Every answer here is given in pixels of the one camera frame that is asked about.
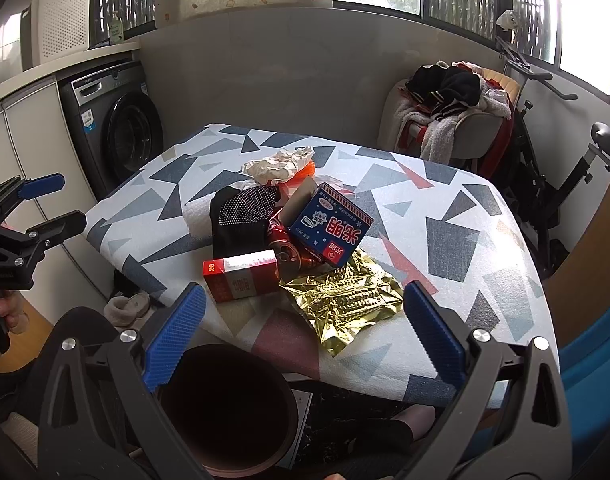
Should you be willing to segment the person's left hand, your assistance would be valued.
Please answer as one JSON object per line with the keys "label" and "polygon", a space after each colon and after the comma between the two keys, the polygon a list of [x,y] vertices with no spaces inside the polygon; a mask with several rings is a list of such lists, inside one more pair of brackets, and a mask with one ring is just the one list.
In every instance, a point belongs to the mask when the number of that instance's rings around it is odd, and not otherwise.
{"label": "person's left hand", "polygon": [[30,307],[27,299],[17,290],[2,290],[0,296],[0,318],[9,332],[26,332],[29,318],[26,310]]}

